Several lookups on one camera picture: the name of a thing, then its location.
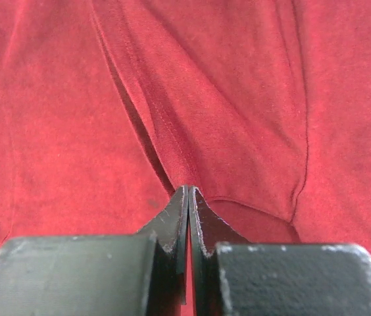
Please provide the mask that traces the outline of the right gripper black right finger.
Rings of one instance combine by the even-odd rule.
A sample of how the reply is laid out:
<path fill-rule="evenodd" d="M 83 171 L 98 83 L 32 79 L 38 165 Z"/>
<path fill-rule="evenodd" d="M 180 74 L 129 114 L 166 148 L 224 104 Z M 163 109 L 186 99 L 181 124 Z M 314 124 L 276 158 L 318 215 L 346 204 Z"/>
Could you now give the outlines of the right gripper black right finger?
<path fill-rule="evenodd" d="M 356 244 L 260 244 L 189 190 L 197 315 L 371 315 L 371 255 Z"/>

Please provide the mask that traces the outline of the dark red t-shirt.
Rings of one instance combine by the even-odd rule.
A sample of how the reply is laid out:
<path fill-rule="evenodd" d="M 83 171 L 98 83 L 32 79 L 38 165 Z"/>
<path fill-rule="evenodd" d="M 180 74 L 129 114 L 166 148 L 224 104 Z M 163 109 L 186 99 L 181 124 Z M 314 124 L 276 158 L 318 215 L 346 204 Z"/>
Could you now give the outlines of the dark red t-shirt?
<path fill-rule="evenodd" d="M 184 184 L 252 242 L 371 253 L 371 1 L 0 1 L 0 247 Z"/>

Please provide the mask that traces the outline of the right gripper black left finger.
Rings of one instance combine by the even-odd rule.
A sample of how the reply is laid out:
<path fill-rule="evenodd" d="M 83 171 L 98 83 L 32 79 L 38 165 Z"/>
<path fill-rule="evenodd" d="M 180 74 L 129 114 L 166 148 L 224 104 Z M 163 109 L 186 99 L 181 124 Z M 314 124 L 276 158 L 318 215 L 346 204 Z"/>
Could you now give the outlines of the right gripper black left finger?
<path fill-rule="evenodd" d="M 0 249 L 0 315 L 179 315 L 188 188 L 135 234 L 14 238 Z"/>

